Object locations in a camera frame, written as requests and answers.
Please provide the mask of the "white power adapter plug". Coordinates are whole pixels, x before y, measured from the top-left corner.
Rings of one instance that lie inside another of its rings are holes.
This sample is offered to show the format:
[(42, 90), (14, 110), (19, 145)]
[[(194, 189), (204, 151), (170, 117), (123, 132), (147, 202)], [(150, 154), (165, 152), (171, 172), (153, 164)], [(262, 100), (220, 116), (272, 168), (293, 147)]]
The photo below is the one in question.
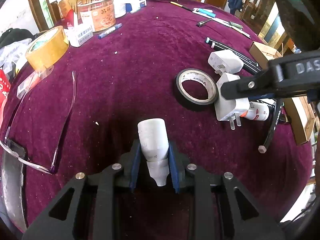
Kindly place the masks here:
[(231, 130), (235, 130), (235, 124), (241, 126), (240, 115), (249, 110), (248, 98), (227, 100), (221, 94), (221, 87), (224, 83), (240, 79), (240, 76), (223, 73), (217, 81), (217, 91), (219, 96), (214, 103), (216, 118), (218, 121), (228, 121)]

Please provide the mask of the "green pen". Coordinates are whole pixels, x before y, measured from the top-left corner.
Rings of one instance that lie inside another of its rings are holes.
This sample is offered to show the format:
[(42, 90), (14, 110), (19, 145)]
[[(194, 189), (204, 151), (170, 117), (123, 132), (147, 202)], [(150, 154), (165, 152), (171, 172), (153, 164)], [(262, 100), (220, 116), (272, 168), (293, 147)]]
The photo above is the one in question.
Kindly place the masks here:
[(235, 22), (232, 22), (232, 21), (229, 21), (228, 24), (235, 27), (235, 28), (241, 29), (241, 30), (244, 28), (242, 25), (235, 23)]

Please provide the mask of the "cardboard tray box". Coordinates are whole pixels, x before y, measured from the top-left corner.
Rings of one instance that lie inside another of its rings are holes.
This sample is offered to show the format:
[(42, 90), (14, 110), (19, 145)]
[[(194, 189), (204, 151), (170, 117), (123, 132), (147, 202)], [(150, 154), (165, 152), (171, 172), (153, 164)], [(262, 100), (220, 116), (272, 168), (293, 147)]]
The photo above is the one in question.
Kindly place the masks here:
[(315, 124), (310, 103), (319, 102), (319, 50), (281, 56), (274, 48), (253, 42), (249, 53), (266, 72), (258, 92), (282, 98), (297, 145), (306, 143)]

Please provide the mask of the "clear plastic case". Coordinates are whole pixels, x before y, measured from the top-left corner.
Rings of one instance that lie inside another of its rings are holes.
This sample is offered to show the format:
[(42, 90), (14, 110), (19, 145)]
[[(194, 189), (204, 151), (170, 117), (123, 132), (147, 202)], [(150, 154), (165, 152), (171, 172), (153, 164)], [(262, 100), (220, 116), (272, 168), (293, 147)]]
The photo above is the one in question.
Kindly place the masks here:
[(48, 77), (52, 71), (54, 70), (54, 66), (50, 66), (42, 72), (33, 71), (18, 87), (17, 87), (17, 98), (22, 99), (25, 94), (31, 91), (38, 83)]

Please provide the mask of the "white charger block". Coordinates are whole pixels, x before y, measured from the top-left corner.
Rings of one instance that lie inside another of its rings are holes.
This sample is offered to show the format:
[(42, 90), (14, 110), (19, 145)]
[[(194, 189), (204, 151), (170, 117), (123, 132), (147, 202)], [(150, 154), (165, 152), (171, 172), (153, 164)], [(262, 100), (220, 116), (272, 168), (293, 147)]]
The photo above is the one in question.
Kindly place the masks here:
[(244, 66), (240, 57), (229, 49), (211, 52), (208, 63), (219, 75), (223, 73), (236, 74)]

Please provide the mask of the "blue whiteboard marker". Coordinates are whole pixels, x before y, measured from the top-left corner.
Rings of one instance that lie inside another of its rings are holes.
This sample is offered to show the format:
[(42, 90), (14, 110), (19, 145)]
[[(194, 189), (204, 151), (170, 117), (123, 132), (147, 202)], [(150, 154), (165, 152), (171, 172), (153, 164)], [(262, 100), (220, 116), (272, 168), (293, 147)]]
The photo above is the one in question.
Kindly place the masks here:
[(119, 28), (121, 28), (122, 26), (123, 26), (122, 23), (118, 23), (118, 24), (116, 24), (116, 25), (108, 28), (106, 31), (100, 33), (100, 34), (98, 35), (98, 38), (99, 38), (99, 39), (103, 39), (103, 38), (105, 38), (106, 36), (108, 36), (108, 35), (110, 35), (111, 33), (113, 33), (114, 31), (116, 31), (116, 30), (118, 30)]

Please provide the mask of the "small white plastic bottle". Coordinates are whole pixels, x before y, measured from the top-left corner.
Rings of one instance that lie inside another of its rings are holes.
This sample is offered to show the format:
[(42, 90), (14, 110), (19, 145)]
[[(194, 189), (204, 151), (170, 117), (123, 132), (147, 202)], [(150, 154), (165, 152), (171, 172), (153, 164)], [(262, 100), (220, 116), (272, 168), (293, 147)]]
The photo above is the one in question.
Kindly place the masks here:
[(139, 122), (138, 135), (150, 177), (157, 186), (165, 186), (170, 173), (169, 141), (165, 121), (161, 118), (154, 118)]

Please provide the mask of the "white red-label bottle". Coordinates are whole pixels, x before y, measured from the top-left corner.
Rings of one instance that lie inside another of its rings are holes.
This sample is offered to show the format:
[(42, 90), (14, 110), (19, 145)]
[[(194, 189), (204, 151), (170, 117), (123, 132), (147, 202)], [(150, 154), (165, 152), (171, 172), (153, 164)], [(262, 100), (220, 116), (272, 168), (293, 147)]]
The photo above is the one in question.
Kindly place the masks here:
[(254, 121), (266, 121), (269, 117), (270, 110), (266, 103), (250, 102), (250, 107), (241, 117)]

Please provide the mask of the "brown packing tape roll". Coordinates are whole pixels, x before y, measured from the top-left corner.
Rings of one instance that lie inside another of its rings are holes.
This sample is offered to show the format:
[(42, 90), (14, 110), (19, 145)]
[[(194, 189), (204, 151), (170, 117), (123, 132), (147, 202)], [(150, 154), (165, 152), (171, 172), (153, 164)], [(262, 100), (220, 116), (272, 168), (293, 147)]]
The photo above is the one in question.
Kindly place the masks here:
[(37, 39), (27, 49), (25, 58), (33, 70), (42, 72), (55, 64), (67, 51), (69, 40), (63, 26), (54, 27)]

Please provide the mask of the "blue white pen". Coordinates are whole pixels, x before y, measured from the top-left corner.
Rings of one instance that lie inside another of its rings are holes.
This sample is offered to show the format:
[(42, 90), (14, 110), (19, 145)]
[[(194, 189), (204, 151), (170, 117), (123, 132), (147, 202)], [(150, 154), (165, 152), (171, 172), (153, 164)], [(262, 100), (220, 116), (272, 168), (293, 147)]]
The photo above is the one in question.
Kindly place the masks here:
[(206, 17), (211, 17), (211, 18), (216, 17), (216, 14), (213, 13), (213, 11), (210, 9), (194, 8), (193, 13), (199, 14), (199, 15), (204, 15)]

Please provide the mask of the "black pen on table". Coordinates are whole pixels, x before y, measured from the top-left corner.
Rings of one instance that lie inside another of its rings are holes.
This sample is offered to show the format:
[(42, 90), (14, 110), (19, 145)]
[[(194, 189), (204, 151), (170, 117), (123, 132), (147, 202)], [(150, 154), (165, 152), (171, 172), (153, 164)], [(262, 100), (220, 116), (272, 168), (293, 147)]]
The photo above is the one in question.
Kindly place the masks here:
[(203, 27), (206, 23), (212, 21), (211, 18), (209, 18), (208, 20), (205, 20), (205, 21), (200, 21), (196, 24), (197, 27)]

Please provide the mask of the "black electrical tape roll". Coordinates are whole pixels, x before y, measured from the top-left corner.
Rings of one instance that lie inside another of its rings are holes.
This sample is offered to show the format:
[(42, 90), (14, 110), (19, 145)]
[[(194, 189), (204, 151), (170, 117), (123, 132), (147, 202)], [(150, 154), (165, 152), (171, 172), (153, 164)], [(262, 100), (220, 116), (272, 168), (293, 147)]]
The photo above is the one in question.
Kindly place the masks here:
[(184, 69), (176, 75), (173, 92), (178, 103), (191, 111), (203, 111), (219, 98), (213, 78), (195, 68)]

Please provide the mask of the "white small carton box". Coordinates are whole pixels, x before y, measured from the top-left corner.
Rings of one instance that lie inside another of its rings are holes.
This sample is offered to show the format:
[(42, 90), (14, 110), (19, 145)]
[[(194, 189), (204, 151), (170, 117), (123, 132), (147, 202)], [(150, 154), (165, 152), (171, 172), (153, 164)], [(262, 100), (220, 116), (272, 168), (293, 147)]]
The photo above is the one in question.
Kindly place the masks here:
[(70, 45), (76, 48), (82, 46), (93, 37), (92, 27), (84, 23), (70, 29), (64, 29), (64, 31), (68, 37)]

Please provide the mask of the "person in blue jacket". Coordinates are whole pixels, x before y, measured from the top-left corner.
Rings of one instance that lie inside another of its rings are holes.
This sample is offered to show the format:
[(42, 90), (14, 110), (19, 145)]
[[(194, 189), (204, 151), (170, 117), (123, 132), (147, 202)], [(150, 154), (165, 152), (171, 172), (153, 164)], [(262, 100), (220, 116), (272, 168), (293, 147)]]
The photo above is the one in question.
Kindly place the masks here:
[(242, 0), (228, 0), (228, 7), (230, 9), (230, 14), (235, 15), (235, 12), (242, 10)]

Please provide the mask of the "white cylindrical jar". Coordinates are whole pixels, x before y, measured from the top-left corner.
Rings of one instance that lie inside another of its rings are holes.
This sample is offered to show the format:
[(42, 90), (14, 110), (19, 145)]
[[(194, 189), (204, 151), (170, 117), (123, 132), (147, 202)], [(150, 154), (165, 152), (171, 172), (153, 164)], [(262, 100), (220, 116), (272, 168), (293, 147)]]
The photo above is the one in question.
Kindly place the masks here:
[(120, 18), (126, 14), (125, 0), (113, 0), (115, 18)]

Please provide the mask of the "black marker grey cap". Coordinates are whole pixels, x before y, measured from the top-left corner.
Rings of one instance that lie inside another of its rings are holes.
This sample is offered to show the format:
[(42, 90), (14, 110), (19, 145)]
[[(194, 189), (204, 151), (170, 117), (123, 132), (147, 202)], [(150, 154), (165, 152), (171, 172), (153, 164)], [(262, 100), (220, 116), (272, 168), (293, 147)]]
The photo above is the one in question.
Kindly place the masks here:
[(247, 56), (245, 56), (244, 54), (238, 52), (237, 50), (234, 50), (233, 48), (220, 43), (220, 42), (216, 42), (216, 41), (209, 41), (210, 47), (212, 49), (214, 49), (215, 51), (221, 51), (221, 50), (231, 50), (235, 55), (237, 55), (238, 57), (240, 57), (240, 59), (243, 61), (244, 63), (244, 70), (246, 72), (248, 72), (249, 74), (256, 74), (260, 71), (262, 71), (262, 68), (259, 66), (259, 64), (255, 61), (253, 61), (252, 59), (248, 58)]

